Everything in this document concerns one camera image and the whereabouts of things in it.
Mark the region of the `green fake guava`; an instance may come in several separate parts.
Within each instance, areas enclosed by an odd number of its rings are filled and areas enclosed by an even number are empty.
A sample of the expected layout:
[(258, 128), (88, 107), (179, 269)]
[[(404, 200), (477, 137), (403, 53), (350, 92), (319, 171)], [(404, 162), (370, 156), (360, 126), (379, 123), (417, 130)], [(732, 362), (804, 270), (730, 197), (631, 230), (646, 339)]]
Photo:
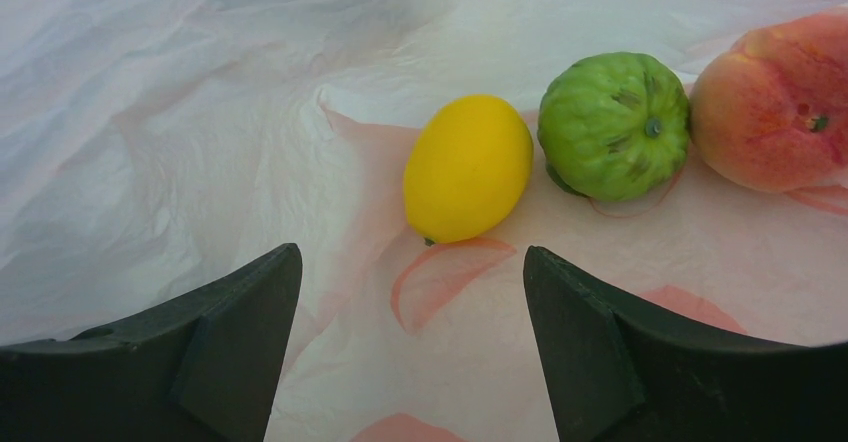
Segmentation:
[(541, 98), (537, 140), (562, 190), (602, 202), (646, 195), (685, 165), (689, 100), (657, 58), (607, 52), (574, 62)]

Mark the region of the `red orange fake peach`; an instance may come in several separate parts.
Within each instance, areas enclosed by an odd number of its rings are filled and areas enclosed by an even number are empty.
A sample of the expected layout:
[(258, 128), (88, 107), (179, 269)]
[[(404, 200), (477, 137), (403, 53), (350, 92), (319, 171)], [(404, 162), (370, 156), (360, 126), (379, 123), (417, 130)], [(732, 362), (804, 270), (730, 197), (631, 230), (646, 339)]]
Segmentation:
[(691, 136), (723, 177), (788, 192), (847, 172), (847, 10), (754, 29), (690, 92)]

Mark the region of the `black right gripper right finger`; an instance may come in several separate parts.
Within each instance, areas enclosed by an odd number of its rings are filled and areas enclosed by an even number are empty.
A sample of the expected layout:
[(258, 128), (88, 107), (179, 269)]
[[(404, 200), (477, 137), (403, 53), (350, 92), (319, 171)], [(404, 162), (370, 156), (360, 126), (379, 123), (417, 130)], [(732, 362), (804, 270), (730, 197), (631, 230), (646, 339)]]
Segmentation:
[(612, 286), (546, 248), (524, 290), (563, 441), (843, 441), (847, 347), (741, 335)]

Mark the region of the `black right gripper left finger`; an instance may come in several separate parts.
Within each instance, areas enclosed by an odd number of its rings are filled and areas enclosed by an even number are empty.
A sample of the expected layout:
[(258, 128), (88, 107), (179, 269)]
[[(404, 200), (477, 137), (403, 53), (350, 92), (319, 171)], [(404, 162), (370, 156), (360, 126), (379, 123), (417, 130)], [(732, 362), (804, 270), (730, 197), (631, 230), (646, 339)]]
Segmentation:
[(5, 441), (261, 441), (298, 303), (281, 245), (170, 301), (66, 340), (1, 350)]

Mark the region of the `yellow fake lemon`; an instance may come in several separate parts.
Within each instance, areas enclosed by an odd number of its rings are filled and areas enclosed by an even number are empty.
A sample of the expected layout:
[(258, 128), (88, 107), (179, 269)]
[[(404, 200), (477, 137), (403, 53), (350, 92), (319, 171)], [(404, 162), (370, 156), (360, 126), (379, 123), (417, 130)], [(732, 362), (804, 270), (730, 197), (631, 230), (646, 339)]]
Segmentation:
[(430, 244), (475, 238), (516, 207), (532, 173), (534, 144), (504, 99), (473, 94), (439, 109), (403, 173), (408, 224)]

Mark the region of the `pink plastic bag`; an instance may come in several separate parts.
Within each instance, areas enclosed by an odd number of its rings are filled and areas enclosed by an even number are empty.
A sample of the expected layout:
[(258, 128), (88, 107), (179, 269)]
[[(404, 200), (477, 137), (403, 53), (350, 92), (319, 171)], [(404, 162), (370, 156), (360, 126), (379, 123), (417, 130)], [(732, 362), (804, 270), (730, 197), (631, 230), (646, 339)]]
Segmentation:
[(619, 218), (544, 175), (495, 233), (416, 269), (480, 276), (418, 330), (400, 151), (454, 94), (531, 110), (594, 49), (690, 81), (744, 30), (845, 0), (1, 0), (1, 339), (69, 337), (284, 242), (304, 279), (271, 441), (552, 441), (520, 269), (542, 245), (749, 334), (847, 336), (847, 220), (700, 162)]

